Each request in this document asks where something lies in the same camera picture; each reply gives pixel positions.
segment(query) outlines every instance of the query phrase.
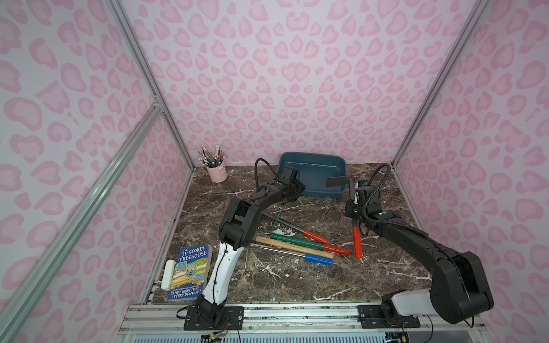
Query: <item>blue handle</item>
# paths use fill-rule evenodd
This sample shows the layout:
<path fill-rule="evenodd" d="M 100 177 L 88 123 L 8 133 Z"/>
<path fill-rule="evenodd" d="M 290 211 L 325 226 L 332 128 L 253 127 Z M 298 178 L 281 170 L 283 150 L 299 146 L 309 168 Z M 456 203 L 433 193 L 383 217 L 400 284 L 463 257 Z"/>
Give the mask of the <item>blue handle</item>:
<path fill-rule="evenodd" d="M 322 263 L 323 265 L 329 265 L 329 266 L 333 264 L 333 260 L 331 258 L 312 255 L 312 254 L 305 254 L 305 261 Z"/>

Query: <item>green-handled tool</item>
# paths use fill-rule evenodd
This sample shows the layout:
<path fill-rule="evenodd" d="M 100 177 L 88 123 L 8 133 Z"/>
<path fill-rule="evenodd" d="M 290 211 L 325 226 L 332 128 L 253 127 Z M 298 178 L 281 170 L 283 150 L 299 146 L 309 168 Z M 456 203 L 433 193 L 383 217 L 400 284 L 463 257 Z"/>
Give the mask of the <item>green-handled tool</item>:
<path fill-rule="evenodd" d="M 343 255 L 351 255 L 351 250 L 349 250 L 347 248 L 341 248 L 339 246 L 322 244 L 322 243 L 313 242 L 313 241 L 310 241 L 310 240 L 304 240 L 304 239 L 279 235 L 279 234 L 276 234 L 276 233 L 271 233 L 271 238 L 282 241 L 282 242 L 286 242 L 286 243 L 291 243 L 291 244 L 300 245 L 300 246 L 306 246 L 307 248 L 312 248 L 312 249 L 316 249 L 316 250 L 324 250 L 324 251 L 336 252 L 338 254 L 343 254 Z"/>

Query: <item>vent grille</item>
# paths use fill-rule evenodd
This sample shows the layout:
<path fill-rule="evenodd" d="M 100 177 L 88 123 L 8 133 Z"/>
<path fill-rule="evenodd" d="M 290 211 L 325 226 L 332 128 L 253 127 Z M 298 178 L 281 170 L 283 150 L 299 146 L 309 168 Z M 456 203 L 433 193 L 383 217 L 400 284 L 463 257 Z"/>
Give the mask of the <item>vent grille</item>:
<path fill-rule="evenodd" d="M 135 343 L 201 343 L 202 340 L 180 335 L 137 335 Z M 241 334 L 242 343 L 385 343 L 385 333 L 307 333 L 307 334 Z M 240 343 L 230 333 L 221 343 Z"/>

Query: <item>black mounting plate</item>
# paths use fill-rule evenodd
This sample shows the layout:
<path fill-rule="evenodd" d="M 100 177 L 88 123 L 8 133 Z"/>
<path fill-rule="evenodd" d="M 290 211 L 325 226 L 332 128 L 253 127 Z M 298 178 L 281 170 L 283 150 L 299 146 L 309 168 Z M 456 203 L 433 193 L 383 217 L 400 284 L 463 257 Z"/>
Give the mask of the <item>black mounting plate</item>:
<path fill-rule="evenodd" d="M 399 325 L 387 325 L 387 321 L 379 315 L 380 305 L 358 305 L 358 321 L 363 329 L 383 329 L 383 328 L 402 328 L 402 322 Z M 407 328 L 421 327 L 419 319 L 414 316 L 402 317 L 404 326 Z"/>
<path fill-rule="evenodd" d="M 242 330 L 242 322 L 244 321 L 244 307 L 242 306 L 225 306 L 223 308 L 223 317 L 228 317 L 231 321 L 229 330 Z M 198 330 L 223 330 L 227 325 L 226 319 L 221 321 L 218 328 L 212 328 L 205 320 L 201 319 L 196 307 L 191 307 L 187 312 L 187 319 L 183 330 L 198 331 Z"/>

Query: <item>blue-handled tool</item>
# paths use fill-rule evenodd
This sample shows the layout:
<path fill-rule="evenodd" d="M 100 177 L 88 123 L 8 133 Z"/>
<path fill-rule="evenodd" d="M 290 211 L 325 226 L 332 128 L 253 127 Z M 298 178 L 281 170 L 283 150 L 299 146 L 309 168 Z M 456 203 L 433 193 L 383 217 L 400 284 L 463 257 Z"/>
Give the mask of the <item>blue-handled tool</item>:
<path fill-rule="evenodd" d="M 297 251 L 282 250 L 282 249 L 273 248 L 272 246 L 258 244 L 258 243 L 250 243 L 250 246 L 253 246 L 253 247 L 259 248 L 259 249 L 278 252 L 280 254 L 304 257 L 305 261 L 310 261 L 310 262 L 314 262 L 314 263 L 321 263 L 323 265 L 331 266 L 333 264 L 333 260 L 331 258 L 327 258 L 327 257 L 323 257 L 323 256 L 317 256 L 317 255 L 313 255 L 313 254 L 305 254 L 303 252 L 297 252 Z"/>
<path fill-rule="evenodd" d="M 332 260 L 331 258 L 312 255 L 312 254 L 305 254 L 305 261 L 321 263 L 323 265 L 328 265 L 328 266 L 331 266 L 334 263 L 334 260 Z"/>

